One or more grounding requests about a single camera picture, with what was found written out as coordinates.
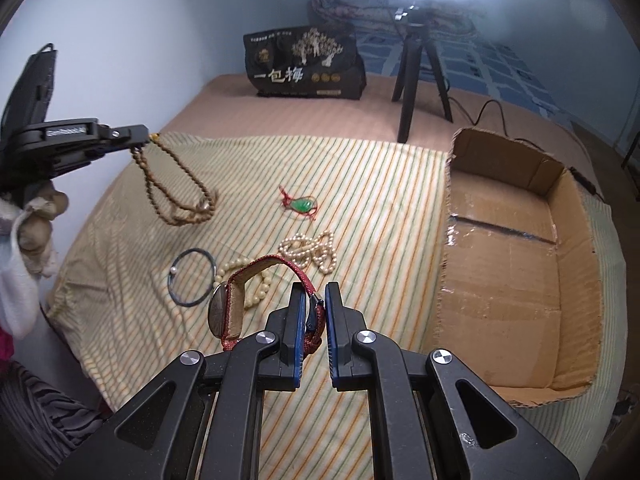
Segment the gloved left hand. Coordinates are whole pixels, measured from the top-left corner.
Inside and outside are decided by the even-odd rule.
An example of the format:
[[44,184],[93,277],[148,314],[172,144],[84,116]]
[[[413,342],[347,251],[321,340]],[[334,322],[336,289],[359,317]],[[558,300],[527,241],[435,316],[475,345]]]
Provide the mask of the gloved left hand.
[[1,197],[1,328],[15,339],[36,324],[39,281],[58,270],[52,222],[67,208],[67,195],[50,181],[24,206]]

